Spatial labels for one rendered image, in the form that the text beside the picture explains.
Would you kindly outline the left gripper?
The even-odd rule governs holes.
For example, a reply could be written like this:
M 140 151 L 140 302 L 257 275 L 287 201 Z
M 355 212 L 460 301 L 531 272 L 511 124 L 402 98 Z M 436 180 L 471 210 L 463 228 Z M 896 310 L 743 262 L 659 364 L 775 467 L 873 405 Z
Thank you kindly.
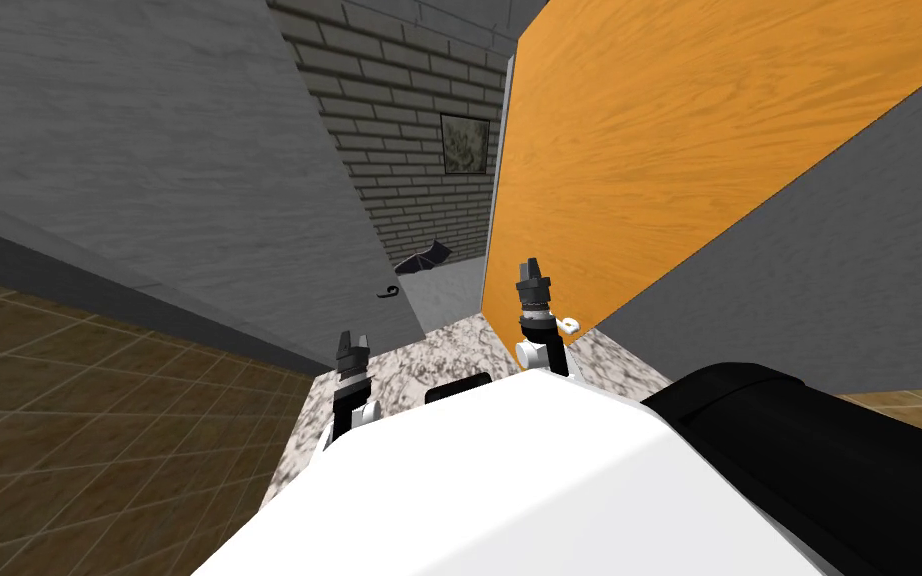
M 355 349 L 350 349 L 350 332 L 343 331 L 338 342 L 336 368 L 339 378 L 349 378 L 368 370 L 370 347 L 366 335 L 361 335 Z

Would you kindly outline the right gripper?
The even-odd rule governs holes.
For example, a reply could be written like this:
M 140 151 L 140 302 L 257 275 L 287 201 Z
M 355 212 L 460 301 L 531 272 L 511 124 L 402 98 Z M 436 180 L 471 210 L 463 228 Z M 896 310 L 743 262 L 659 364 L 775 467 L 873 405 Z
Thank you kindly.
M 551 279 L 542 277 L 537 258 L 524 261 L 523 280 L 516 283 L 522 310 L 548 310 L 551 301 L 550 286 Z

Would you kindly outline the black angular shape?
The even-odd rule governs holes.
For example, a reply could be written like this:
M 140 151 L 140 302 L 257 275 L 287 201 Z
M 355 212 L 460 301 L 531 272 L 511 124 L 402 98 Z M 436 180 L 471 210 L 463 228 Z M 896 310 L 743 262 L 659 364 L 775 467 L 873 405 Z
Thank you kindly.
M 428 248 L 408 256 L 396 264 L 394 272 L 398 276 L 404 276 L 432 270 L 436 266 L 442 265 L 451 254 L 452 250 L 450 248 L 434 240 Z

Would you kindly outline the orange wooden door leaf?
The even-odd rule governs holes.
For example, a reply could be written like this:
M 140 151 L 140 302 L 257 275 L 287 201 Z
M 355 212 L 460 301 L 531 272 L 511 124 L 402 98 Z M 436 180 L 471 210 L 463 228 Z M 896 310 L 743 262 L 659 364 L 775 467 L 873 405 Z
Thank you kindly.
M 922 363 L 922 0 L 551 0 L 518 45 L 483 313 L 672 379 Z

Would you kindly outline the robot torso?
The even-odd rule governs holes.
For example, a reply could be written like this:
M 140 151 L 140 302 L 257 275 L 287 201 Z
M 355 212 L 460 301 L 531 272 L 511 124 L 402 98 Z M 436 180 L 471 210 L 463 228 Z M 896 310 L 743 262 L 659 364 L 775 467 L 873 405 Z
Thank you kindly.
M 530 370 L 347 431 L 192 576 L 825 576 L 654 412 Z

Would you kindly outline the framed wall picture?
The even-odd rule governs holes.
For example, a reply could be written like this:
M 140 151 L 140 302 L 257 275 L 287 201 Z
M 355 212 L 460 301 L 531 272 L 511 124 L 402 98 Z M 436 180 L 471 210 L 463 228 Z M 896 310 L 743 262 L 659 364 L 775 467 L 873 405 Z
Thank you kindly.
M 488 167 L 490 122 L 488 120 L 442 114 L 444 171 L 448 175 L 485 174 Z

